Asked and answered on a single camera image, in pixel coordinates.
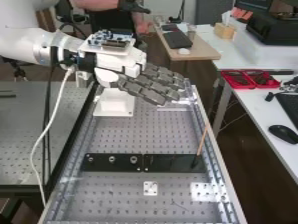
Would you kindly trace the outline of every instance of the keyboard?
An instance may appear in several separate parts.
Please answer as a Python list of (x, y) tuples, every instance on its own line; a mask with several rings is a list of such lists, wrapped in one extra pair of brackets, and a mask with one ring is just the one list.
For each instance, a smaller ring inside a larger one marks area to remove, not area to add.
[(193, 42), (183, 34), (182, 31), (176, 31), (164, 34), (165, 40), (169, 44), (170, 49), (178, 48), (190, 48), (193, 46)]
[(277, 99), (298, 129), (298, 94), (277, 94)]

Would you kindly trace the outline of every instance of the metal table surface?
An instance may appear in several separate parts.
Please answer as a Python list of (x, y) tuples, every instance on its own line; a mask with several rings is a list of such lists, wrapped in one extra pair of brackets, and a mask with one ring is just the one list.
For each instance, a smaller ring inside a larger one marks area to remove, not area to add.
[[(60, 83), (52, 83), (50, 108), (57, 98)], [(0, 99), (0, 193), (12, 186), (36, 186), (37, 180), (29, 165), (33, 143), (42, 131), (45, 82), (1, 82), (0, 90), (13, 90), (16, 98)], [(66, 83), (61, 105), (50, 129), (52, 170), (56, 166), (72, 132), (89, 89)], [(41, 145), (34, 156), (41, 171)]]
[[(195, 154), (206, 114), (186, 85), (186, 98), (165, 107), (137, 99), (132, 118), (94, 118), (90, 107), (40, 224), (246, 223), (211, 130), (205, 173), (80, 170), (86, 153)], [(145, 181), (158, 183), (157, 196)]]

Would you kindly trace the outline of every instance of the black mouse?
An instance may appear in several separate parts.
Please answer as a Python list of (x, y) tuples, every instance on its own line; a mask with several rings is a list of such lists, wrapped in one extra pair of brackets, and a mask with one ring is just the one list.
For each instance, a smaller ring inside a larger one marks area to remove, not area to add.
[(269, 128), (269, 131), (273, 135), (281, 138), (283, 141), (289, 142), (290, 144), (298, 144), (298, 135), (297, 133), (283, 125), (273, 125)]

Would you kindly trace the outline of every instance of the computer mouse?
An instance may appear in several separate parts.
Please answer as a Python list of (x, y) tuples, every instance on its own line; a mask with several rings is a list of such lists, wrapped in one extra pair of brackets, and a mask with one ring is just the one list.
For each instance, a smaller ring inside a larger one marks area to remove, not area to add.
[(287, 143), (293, 145), (298, 144), (298, 135), (289, 127), (283, 125), (274, 125), (269, 128), (269, 131)]
[(180, 53), (180, 54), (183, 54), (183, 55), (187, 55), (187, 54), (190, 54), (190, 50), (186, 49), (186, 48), (181, 48), (181, 49), (178, 50), (178, 53)]

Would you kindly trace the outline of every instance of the person's hand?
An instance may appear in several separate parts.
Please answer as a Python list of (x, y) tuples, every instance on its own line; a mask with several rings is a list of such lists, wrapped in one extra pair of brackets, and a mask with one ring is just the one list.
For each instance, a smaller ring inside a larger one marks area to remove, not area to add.
[(136, 32), (138, 35), (142, 35), (142, 34), (148, 34), (149, 33), (149, 28), (152, 26), (152, 22), (141, 22), (137, 24), (136, 26)]

